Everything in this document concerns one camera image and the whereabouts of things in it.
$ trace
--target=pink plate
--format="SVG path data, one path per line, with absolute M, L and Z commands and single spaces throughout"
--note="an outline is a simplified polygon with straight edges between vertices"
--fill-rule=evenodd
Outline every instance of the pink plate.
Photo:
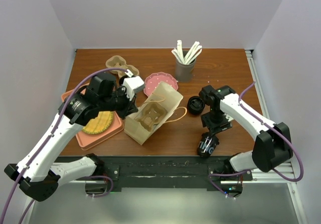
M 151 74 L 149 77 L 145 79 L 144 93 L 147 96 L 150 96 L 151 93 L 154 91 L 154 89 L 159 85 L 161 81 L 168 83 L 175 90 L 179 88 L 179 86 L 177 85 L 176 79 L 173 78 L 173 76 L 171 76 L 168 73 L 157 72 L 157 73 Z

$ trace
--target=yellow round plate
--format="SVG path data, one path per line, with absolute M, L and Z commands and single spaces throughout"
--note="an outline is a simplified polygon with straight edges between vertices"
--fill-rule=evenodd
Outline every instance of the yellow round plate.
M 98 116 L 95 119 L 90 120 L 82 131 L 89 135 L 100 134 L 108 129 L 112 123 L 112 119 L 113 112 L 99 112 Z

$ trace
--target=beige bag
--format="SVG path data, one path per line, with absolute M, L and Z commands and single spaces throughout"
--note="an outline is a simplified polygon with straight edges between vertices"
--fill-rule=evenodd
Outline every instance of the beige bag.
M 125 119 L 125 133 L 131 136 L 136 140 L 140 145 L 142 145 L 156 130 L 158 130 L 165 122 L 169 119 L 170 116 L 177 109 L 178 105 L 182 101 L 183 96 L 172 88 L 169 84 L 165 82 L 160 82 L 157 88 L 152 92 L 148 99 L 138 108 L 138 112 L 133 113 L 126 117 Z M 165 117 L 160 121 L 159 124 L 153 127 L 152 131 L 146 130 L 140 122 L 134 120 L 136 117 L 139 117 L 141 110 L 144 108 L 147 102 L 158 102 L 162 107 L 167 111 Z

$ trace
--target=white wall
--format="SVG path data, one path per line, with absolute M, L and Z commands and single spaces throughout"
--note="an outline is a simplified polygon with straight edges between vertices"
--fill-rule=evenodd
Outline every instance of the white wall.
M 320 36 L 321 0 L 283 0 L 254 51 L 270 116 L 289 125 L 303 159 L 298 188 L 311 224 L 321 219 Z
M 76 48 L 253 49 L 282 0 L 50 0 Z
M 3 169 L 48 128 L 73 55 L 49 0 L 0 0 L 0 211 L 13 185 Z M 18 223 L 25 200 L 17 189 L 5 223 Z

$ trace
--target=wooden table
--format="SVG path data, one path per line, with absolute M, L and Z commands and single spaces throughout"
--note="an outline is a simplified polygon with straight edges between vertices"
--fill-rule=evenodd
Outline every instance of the wooden table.
M 90 73 L 105 68 L 106 60 L 114 55 L 122 56 L 128 64 L 137 67 L 144 80 L 154 72 L 174 76 L 175 58 L 170 49 L 80 49 L 76 53 L 67 90 L 72 90 Z M 204 49 L 197 57 L 193 74 L 192 81 L 178 83 L 178 91 L 184 96 L 180 106 L 186 106 L 188 99 L 198 95 L 206 85 L 214 88 L 229 85 L 240 94 L 253 81 L 243 49 Z M 145 100 L 144 93 L 139 93 L 136 105 L 140 106 Z M 244 100 L 261 112 L 255 88 L 248 91 Z M 178 110 L 172 119 L 181 115 L 181 111 Z M 180 121 L 163 125 L 142 146 L 121 132 L 87 151 L 83 151 L 73 138 L 61 155 L 196 155 L 201 135 L 206 131 L 200 117 L 187 114 Z M 254 145 L 250 135 L 236 121 L 233 121 L 233 128 L 217 137 L 220 145 L 212 155 L 233 155 L 249 151 Z

